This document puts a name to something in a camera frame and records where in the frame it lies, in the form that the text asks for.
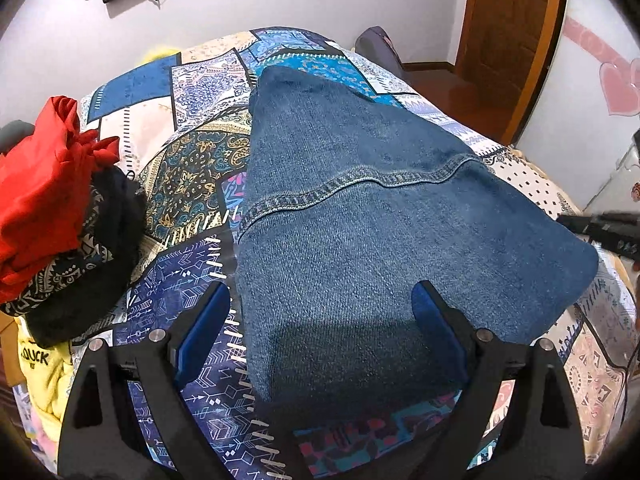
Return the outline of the black patterned garment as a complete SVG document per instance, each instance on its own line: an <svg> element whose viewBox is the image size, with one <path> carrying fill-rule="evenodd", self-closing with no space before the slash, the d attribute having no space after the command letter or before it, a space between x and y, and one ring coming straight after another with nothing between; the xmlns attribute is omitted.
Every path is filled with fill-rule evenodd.
<svg viewBox="0 0 640 480"><path fill-rule="evenodd" d="M48 263L1 312L22 318L35 342L50 348L80 336L110 312L140 259L146 197L116 166L92 176L80 245Z"/></svg>

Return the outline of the yellow printed garment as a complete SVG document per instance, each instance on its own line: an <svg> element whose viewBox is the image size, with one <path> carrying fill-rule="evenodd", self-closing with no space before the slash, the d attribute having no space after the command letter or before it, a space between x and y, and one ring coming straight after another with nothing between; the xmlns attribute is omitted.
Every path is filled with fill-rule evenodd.
<svg viewBox="0 0 640 480"><path fill-rule="evenodd" d="M17 332L20 369L26 379L30 402L42 429L53 442L60 440L62 423L74 378L70 344L45 349L20 327Z"/></svg>

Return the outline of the white cabinet with stickers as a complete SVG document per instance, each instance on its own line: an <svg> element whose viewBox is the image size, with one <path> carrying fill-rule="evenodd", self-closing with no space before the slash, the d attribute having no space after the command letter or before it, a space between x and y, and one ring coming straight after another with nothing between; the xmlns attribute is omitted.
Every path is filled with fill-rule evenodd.
<svg viewBox="0 0 640 480"><path fill-rule="evenodd" d="M605 185L587 205L588 214L600 214L607 211L639 212L639 131L632 137L630 147L624 156L616 162Z"/></svg>

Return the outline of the red garment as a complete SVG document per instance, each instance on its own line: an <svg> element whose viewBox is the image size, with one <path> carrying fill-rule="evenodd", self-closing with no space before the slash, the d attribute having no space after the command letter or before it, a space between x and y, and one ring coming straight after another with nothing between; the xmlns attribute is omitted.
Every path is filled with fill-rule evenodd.
<svg viewBox="0 0 640 480"><path fill-rule="evenodd" d="M34 133L1 157L1 300L21 295L53 259L76 249L91 179L119 161L119 138L80 130L78 102L52 96Z"/></svg>

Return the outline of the patchwork patterned bed cover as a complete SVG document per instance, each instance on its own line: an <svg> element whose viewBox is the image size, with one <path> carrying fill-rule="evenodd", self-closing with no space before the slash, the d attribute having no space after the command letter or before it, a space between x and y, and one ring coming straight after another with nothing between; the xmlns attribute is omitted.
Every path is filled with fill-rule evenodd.
<svg viewBox="0 0 640 480"><path fill-rule="evenodd" d="M119 166L144 188L142 259L135 282L115 312L90 330L109 344L138 342L152 327L169 324L195 306L213 280L232 286L232 249L243 214L250 154L250 84L271 65L297 68L340 82L375 101L403 107L455 134L503 181L518 188L549 217L578 208L546 175L514 148L462 126L400 78L333 40L305 29L267 27L207 41L130 70L80 101L81 127L120 136ZM594 282L544 334L555 344L575 396L587 464L601 457L620 428L627 379L637 367L639 334L626 271L620 259L596 246L600 268ZM255 401L242 348L241 315L231 310L200 377L184 400L214 450L239 479L302 477L284 458L283 439L254 415ZM74 367L87 344L74 341ZM334 474L362 478L382 457L401 452L425 434L457 401L441 396L365 422L339 422L295 435L315 479Z"/></svg>

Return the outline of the grey blue backpack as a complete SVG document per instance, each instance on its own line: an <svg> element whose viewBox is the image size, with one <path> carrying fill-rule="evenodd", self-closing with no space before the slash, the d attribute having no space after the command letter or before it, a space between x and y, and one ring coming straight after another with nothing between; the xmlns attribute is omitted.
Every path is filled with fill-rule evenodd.
<svg viewBox="0 0 640 480"><path fill-rule="evenodd" d="M381 26L367 28L355 41L355 52L406 80L406 72L393 41Z"/></svg>

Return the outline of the brown wooden door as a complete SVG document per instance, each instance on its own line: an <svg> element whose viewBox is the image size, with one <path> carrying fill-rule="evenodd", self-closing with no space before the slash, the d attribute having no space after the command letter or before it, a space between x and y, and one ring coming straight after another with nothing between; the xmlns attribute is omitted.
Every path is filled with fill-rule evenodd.
<svg viewBox="0 0 640 480"><path fill-rule="evenodd" d="M566 0L466 0L454 72L477 90L477 131L518 140L560 38Z"/></svg>

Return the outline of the blue denim jacket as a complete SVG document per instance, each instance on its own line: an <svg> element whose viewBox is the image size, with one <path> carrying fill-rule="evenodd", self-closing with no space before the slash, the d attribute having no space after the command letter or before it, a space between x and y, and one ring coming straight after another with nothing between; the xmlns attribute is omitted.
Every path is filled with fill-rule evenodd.
<svg viewBox="0 0 640 480"><path fill-rule="evenodd" d="M419 283L528 344L597 274L591 245L408 110L271 66L250 114L236 286L262 402L348 411L456 390L464 359Z"/></svg>

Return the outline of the white wardrobe with pink hearts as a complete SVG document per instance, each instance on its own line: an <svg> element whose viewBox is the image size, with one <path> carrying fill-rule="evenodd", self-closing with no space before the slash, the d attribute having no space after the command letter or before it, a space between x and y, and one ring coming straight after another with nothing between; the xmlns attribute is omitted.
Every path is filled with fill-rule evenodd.
<svg viewBox="0 0 640 480"><path fill-rule="evenodd" d="M566 0L518 149L586 210L639 129L639 40L613 0Z"/></svg>

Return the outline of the dark green garment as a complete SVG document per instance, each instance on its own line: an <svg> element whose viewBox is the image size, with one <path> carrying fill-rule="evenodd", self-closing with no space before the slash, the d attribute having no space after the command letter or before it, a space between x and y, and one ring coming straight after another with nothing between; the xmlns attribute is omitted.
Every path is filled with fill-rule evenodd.
<svg viewBox="0 0 640 480"><path fill-rule="evenodd" d="M35 126L30 122L22 120L12 120L5 126L0 128L0 154L5 155L17 146L21 140L31 136L34 133Z"/></svg>

